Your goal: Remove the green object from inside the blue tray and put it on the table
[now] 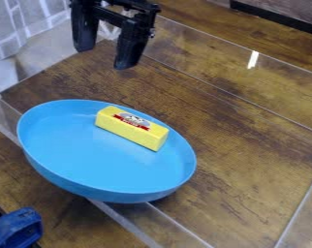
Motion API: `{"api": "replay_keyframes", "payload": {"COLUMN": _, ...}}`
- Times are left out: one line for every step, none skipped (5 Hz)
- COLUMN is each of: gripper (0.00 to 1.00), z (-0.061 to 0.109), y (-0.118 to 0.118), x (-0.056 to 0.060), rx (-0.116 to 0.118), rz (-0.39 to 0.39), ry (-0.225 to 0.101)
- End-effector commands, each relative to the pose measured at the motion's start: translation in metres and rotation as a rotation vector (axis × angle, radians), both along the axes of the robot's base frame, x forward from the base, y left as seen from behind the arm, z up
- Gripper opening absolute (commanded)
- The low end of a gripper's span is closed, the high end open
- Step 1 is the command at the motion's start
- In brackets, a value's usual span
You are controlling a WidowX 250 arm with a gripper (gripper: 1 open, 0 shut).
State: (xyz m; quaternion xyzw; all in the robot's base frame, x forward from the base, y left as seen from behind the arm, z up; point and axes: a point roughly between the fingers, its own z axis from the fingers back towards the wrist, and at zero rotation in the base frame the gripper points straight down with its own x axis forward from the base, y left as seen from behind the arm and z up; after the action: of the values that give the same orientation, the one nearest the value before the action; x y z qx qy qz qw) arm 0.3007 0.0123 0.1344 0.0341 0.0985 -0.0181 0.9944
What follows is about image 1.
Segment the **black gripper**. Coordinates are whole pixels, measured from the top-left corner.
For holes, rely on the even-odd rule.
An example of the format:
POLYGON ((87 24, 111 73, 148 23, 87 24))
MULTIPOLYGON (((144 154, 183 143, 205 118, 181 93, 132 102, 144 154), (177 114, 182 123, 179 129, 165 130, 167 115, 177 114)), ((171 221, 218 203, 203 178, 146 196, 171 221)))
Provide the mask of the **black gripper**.
POLYGON ((75 49, 79 52, 94 49, 98 22, 104 21, 122 27, 114 68, 126 70, 134 67, 155 28, 159 5, 151 0, 69 0, 69 7, 75 49))

